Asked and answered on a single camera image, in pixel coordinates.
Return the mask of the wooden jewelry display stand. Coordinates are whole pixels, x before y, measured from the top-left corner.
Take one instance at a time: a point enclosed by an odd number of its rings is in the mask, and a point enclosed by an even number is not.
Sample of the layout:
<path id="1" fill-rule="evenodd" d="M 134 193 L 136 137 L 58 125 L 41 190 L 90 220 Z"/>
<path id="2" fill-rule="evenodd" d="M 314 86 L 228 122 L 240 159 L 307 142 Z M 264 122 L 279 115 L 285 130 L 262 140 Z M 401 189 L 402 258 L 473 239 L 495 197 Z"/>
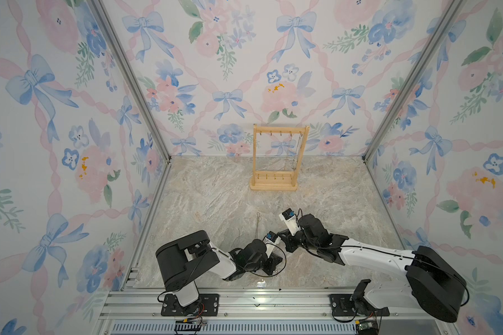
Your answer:
<path id="1" fill-rule="evenodd" d="M 310 127 L 253 128 L 253 191 L 296 191 Z"/>

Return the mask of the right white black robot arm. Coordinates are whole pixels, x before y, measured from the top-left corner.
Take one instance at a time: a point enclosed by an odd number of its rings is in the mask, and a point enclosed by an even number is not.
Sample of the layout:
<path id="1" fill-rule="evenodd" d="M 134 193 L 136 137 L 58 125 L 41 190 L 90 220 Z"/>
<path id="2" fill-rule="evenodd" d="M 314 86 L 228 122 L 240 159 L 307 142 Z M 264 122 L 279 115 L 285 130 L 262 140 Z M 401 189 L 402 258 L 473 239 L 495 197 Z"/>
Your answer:
<path id="1" fill-rule="evenodd" d="M 357 315 L 407 307 L 454 323 L 469 301 L 466 280 L 430 247 L 410 251 L 373 246 L 330 233 L 315 216 L 298 218 L 292 209 L 279 217 L 286 230 L 278 236 L 287 252 L 304 248 L 328 263 L 364 267 L 394 278 L 388 282 L 361 280 L 349 298 Z"/>

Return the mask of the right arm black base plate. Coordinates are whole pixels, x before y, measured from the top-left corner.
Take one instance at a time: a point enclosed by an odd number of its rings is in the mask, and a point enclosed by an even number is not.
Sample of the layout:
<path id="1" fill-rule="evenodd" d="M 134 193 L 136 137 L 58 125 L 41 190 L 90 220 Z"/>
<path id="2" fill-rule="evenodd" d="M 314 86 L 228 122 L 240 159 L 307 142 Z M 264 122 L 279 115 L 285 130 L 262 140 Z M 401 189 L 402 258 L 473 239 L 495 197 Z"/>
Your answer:
<path id="1" fill-rule="evenodd" d="M 390 311 L 387 307 L 375 308 L 372 307 L 363 298 L 353 298 L 352 294 L 332 294 L 329 295 L 330 305 L 335 317 L 363 317 L 374 316 L 387 317 L 390 316 Z"/>

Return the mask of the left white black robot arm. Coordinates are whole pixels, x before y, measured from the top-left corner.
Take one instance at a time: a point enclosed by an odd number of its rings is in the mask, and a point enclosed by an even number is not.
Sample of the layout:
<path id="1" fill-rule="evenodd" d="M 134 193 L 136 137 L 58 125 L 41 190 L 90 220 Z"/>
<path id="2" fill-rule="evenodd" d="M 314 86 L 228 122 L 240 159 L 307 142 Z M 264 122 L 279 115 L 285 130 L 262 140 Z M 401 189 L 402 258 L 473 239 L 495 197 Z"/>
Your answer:
<path id="1" fill-rule="evenodd" d="M 254 239 L 244 248 L 222 251 L 216 247 L 204 230 L 164 244 L 155 252 L 162 275 L 166 306 L 177 305 L 192 313 L 208 303 L 201 297 L 196 280 L 211 272 L 223 281 L 240 279 L 244 274 L 270 278 L 279 272 L 277 266 L 286 267 L 286 254 L 278 255 L 279 237 L 269 233 L 263 240 Z"/>

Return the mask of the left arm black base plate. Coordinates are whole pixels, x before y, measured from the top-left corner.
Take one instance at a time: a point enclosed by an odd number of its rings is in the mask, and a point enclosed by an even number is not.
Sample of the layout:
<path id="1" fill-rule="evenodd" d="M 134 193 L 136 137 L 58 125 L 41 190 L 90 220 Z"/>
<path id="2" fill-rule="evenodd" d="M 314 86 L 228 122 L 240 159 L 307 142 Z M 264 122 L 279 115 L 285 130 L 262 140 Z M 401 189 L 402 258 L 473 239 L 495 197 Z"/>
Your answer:
<path id="1" fill-rule="evenodd" d="M 217 316 L 219 311 L 218 294 L 200 294 L 198 299 L 186 307 L 181 305 L 176 295 L 165 295 L 162 301 L 161 316 L 163 317 L 192 317 Z"/>

